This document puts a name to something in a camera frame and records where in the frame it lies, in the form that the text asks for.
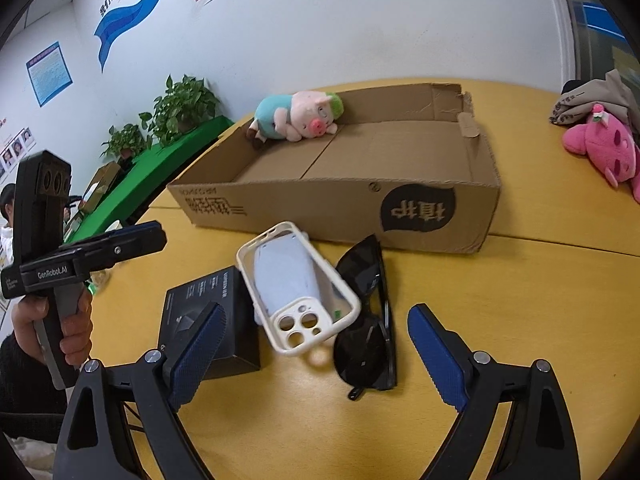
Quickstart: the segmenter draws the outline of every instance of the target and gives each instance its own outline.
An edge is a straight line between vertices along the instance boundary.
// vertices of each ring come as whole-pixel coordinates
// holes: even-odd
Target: blue ribbon wall decal
[[[160,0],[140,0],[133,6],[119,7],[104,15],[94,32],[94,36],[98,36],[102,42],[98,53],[102,71],[104,71],[104,64],[107,61],[111,45],[116,38],[141,23],[151,14],[158,1]]]

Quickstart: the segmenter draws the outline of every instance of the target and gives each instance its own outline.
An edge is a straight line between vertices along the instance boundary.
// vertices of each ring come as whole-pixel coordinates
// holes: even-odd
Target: wall
[[[73,84],[40,108],[26,62],[56,41]],[[118,118],[97,85],[100,70],[89,62],[71,4],[9,40],[0,50],[0,74],[0,114],[7,119],[0,128],[0,140],[29,127],[37,150],[49,150],[71,163],[71,193],[84,193],[102,163],[100,144],[108,139],[108,129]],[[14,168],[2,186],[14,182],[16,174]]]
[[[82,41],[104,0],[74,0]],[[138,0],[126,0],[131,5]],[[111,47],[102,81],[126,121],[168,73],[204,76],[236,119],[265,95],[396,76],[480,78],[559,91],[567,52],[555,0],[160,0]]]

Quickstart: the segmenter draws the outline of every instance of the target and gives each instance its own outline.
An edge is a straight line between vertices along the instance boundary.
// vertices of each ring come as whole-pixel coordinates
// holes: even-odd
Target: sunglasses
[[[396,341],[382,249],[375,235],[349,249],[335,269],[362,305],[356,321],[336,336],[335,369],[344,382],[353,386],[350,400],[357,400],[366,388],[390,390],[398,384]],[[376,288],[382,318],[371,311],[370,298]]]

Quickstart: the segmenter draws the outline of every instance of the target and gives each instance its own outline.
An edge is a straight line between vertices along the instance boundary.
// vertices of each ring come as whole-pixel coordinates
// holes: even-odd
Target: black box
[[[167,291],[162,311],[158,348],[171,341],[183,318],[191,322],[213,301],[225,309],[226,332],[205,379],[255,372],[260,369],[258,327],[254,306],[242,274],[227,267]]]

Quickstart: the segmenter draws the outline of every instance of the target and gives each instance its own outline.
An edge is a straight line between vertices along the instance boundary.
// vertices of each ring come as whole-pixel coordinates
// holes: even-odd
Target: sunglasses lens
[[[337,335],[334,365],[351,386],[372,387],[386,367],[385,337],[376,317],[361,317]]]
[[[380,280],[378,243],[375,237],[365,238],[353,246],[340,259],[335,269],[360,299],[369,297]]]

